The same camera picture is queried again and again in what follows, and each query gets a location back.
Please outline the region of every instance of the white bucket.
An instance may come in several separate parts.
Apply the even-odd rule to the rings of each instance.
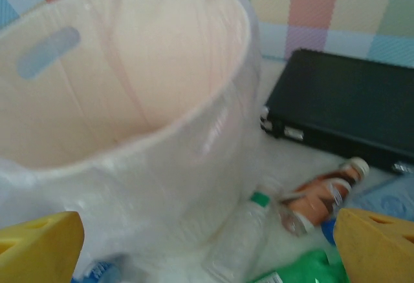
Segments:
[[[259,77],[249,8],[61,0],[0,33],[0,155],[31,174],[7,178],[79,211],[88,257],[197,247],[235,207]]]

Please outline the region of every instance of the green bottle cap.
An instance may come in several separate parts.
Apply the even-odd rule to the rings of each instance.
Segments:
[[[261,207],[266,207],[270,203],[270,197],[263,193],[260,193],[259,191],[256,191],[250,197],[250,201],[260,205]]]

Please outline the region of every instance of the green package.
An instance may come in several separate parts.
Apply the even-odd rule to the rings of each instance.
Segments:
[[[248,283],[349,283],[341,261],[330,264],[324,250],[309,251],[293,264],[269,271]]]

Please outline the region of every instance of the yellow object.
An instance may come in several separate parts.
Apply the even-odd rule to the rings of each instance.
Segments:
[[[342,209],[334,239],[351,283],[414,282],[414,223]]]
[[[69,283],[83,237],[77,212],[0,229],[0,283]]]

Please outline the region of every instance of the plaid wall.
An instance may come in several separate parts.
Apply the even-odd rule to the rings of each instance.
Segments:
[[[52,0],[0,0],[0,28]],[[263,54],[298,47],[414,66],[414,0],[251,0]]]

